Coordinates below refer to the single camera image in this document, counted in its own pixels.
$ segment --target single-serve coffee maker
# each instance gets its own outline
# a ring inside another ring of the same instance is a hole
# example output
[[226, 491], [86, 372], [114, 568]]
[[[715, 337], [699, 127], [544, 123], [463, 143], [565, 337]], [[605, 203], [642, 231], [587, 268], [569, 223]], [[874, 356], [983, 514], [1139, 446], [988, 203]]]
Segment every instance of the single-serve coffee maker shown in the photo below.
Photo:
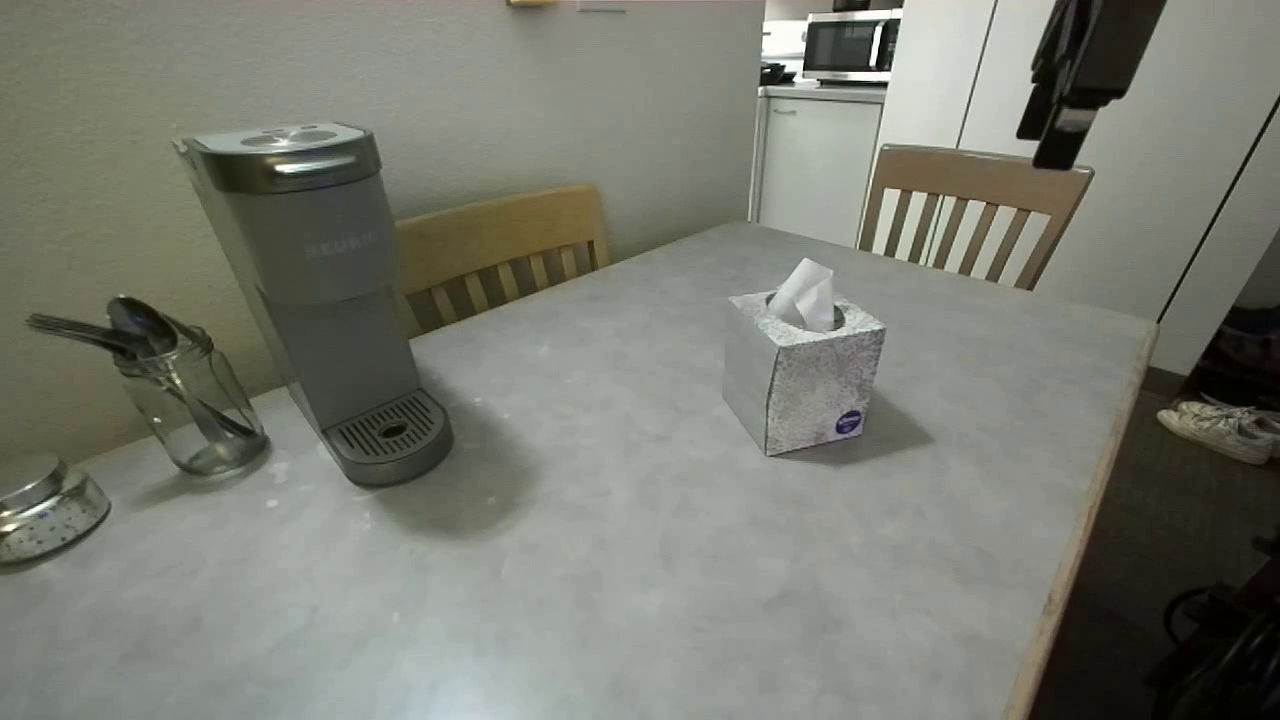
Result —
[[352, 483], [406, 483], [454, 448], [397, 311], [397, 235], [366, 127], [287, 123], [177, 143], [295, 404]]

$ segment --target gray table top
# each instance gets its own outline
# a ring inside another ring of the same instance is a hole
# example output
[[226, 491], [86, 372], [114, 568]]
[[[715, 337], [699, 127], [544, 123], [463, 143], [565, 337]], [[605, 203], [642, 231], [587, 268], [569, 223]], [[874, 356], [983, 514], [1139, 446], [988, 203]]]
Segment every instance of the gray table top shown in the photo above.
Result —
[[[870, 438], [764, 457], [732, 292], [801, 257], [889, 325]], [[194, 489], [86, 462], [114, 522], [0, 582], [3, 717], [1021, 717], [1154, 325], [751, 223], [417, 341], [455, 452], [352, 489], [283, 394]]]

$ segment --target white tissue box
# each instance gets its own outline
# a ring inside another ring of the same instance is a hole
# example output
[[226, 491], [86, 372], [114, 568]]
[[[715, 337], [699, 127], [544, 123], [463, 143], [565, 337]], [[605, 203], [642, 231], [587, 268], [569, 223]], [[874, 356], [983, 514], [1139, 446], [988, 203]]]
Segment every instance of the white tissue box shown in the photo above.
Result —
[[774, 317], [768, 298], [729, 300], [720, 386], [729, 409], [768, 457], [862, 438], [884, 325], [835, 300], [842, 327], [814, 334]]

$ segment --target coffee maker lid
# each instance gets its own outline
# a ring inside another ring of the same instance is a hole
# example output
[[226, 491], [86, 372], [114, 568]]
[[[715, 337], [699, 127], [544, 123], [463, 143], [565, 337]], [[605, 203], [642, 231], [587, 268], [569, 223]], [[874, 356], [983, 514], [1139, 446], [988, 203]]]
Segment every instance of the coffee maker lid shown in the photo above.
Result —
[[356, 186], [382, 174], [377, 143], [356, 123], [226, 127], [177, 143], [222, 193], [281, 196]]

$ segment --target wooden chair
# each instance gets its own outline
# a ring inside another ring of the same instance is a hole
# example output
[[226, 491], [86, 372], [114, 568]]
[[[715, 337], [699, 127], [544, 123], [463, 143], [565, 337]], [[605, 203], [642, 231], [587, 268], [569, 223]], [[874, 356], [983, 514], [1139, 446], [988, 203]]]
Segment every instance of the wooden chair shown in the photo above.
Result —
[[[884, 143], [862, 248], [988, 283], [1037, 289], [1090, 179], [1094, 174], [1047, 174], [1016, 158]], [[889, 193], [897, 193], [897, 203], [889, 231], [879, 231]]]
[[417, 334], [487, 311], [608, 266], [591, 186], [446, 207], [397, 223], [400, 298]]

